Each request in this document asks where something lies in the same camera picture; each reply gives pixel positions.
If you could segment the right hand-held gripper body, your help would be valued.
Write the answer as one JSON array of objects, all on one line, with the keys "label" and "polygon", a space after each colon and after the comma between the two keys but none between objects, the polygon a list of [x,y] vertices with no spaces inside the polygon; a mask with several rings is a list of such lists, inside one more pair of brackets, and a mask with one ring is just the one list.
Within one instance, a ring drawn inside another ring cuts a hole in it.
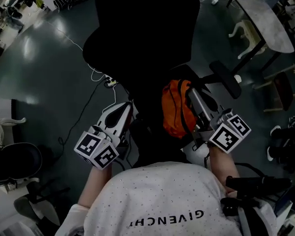
[{"label": "right hand-held gripper body", "polygon": [[217,116],[202,111],[192,133],[195,151],[203,144],[213,144],[229,154],[251,132],[248,124],[232,108],[222,109]]}]

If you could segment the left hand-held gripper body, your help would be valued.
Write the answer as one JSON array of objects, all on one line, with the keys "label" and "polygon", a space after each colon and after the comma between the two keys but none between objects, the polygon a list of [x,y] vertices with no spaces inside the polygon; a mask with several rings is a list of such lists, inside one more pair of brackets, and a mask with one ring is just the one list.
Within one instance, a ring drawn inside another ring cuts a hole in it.
[{"label": "left hand-held gripper body", "polygon": [[125,159],[130,148],[126,139],[129,125],[129,122],[125,122],[109,128],[104,121],[99,121],[87,131],[83,131],[74,152],[95,168],[105,169],[118,158]]}]

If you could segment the orange bag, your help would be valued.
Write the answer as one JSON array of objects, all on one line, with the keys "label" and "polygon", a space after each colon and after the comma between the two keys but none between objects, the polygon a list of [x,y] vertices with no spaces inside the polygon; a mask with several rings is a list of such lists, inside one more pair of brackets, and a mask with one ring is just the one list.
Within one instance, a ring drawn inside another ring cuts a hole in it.
[{"label": "orange bag", "polygon": [[191,134],[198,122],[189,97],[191,89],[190,81],[180,79],[170,81],[162,90],[163,127],[174,138]]}]

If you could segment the black mesh office chair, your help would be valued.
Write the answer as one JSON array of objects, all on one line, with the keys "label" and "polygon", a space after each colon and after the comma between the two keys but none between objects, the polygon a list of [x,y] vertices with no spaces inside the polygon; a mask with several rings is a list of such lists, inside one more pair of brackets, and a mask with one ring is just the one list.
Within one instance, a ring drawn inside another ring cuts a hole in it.
[{"label": "black mesh office chair", "polygon": [[135,166],[187,161],[182,152],[193,139],[170,136],[163,127],[161,97],[172,80],[188,80],[197,91],[222,83],[233,98],[241,88],[220,62],[198,77],[188,66],[200,0],[95,0],[99,27],[87,38],[83,58],[114,78],[133,106],[130,133],[138,147]]}]

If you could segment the person's right forearm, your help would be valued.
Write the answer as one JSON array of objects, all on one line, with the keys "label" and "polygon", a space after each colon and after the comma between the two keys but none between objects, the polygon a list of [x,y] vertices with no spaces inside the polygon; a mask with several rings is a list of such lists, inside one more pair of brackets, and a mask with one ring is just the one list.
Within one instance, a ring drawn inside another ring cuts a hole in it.
[{"label": "person's right forearm", "polygon": [[227,196],[236,197],[237,191],[226,186],[227,177],[239,178],[239,172],[230,154],[225,153],[219,147],[209,144],[209,158],[211,171],[224,187]]}]

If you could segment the person's left forearm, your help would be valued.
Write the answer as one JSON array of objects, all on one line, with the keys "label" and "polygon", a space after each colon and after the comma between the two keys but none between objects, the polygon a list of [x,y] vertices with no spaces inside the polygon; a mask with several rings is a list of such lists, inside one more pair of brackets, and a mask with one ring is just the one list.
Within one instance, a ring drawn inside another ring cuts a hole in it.
[{"label": "person's left forearm", "polygon": [[78,204],[90,208],[103,187],[111,179],[112,166],[109,165],[103,170],[92,167],[85,187],[79,197]]}]

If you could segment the wooden chair with dark seat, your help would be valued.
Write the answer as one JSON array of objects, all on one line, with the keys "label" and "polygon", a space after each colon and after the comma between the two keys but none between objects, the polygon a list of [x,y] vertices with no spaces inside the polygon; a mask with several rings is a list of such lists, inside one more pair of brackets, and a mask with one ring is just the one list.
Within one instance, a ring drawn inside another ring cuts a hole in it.
[{"label": "wooden chair with dark seat", "polygon": [[277,97],[274,99],[274,105],[277,107],[264,109],[264,113],[272,113],[278,111],[288,111],[294,98],[295,93],[286,74],[287,71],[292,70],[295,74],[295,63],[287,68],[284,68],[274,74],[265,77],[266,82],[261,85],[253,85],[254,90],[258,90],[267,86],[272,86],[276,92]]}]

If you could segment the white power strip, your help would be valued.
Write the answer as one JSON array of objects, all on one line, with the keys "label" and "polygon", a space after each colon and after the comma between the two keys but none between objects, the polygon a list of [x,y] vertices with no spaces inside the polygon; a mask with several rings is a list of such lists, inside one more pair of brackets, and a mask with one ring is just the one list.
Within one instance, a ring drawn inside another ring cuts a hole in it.
[{"label": "white power strip", "polygon": [[114,78],[110,77],[109,75],[105,75],[105,78],[106,78],[106,87],[107,88],[112,88],[113,86],[118,84],[118,82]]}]

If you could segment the black equipment pack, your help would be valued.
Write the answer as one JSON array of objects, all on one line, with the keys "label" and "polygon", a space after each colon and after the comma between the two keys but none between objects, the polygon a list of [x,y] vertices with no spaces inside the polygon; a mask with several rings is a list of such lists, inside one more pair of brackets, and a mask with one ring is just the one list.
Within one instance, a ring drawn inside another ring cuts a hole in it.
[{"label": "black equipment pack", "polygon": [[257,198],[285,191],[291,185],[292,181],[288,178],[228,176],[226,186],[237,191],[237,196],[221,200],[223,213],[226,216],[236,216],[239,214],[239,208],[251,210],[259,205]]}]

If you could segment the person's white shirt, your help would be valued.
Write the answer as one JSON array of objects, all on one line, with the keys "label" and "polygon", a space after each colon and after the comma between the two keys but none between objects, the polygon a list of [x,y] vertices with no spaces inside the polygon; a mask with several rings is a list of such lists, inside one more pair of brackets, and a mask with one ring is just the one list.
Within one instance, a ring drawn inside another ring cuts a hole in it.
[{"label": "person's white shirt", "polygon": [[89,204],[73,205],[55,236],[277,236],[272,207],[258,200],[260,222],[240,213],[226,216],[226,190],[215,175],[194,164],[162,162],[123,171],[101,190],[92,170],[84,193]]}]

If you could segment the black round stool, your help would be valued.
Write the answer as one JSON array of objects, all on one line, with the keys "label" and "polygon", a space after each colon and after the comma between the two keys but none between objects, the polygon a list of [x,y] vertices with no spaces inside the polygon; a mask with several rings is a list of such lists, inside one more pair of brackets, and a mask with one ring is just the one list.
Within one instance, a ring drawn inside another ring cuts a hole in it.
[{"label": "black round stool", "polygon": [[31,143],[15,143],[0,148],[0,182],[35,175],[42,166],[40,150]]}]

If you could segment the grey table with black legs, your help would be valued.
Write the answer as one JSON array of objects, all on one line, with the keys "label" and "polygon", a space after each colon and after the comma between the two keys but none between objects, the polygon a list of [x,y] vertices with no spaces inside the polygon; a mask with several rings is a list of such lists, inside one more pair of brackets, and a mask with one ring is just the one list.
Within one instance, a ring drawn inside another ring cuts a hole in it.
[{"label": "grey table with black legs", "polygon": [[282,23],[264,0],[235,0],[256,28],[260,36],[259,43],[252,48],[240,63],[232,70],[237,74],[266,44],[277,53],[290,54],[295,51]]}]

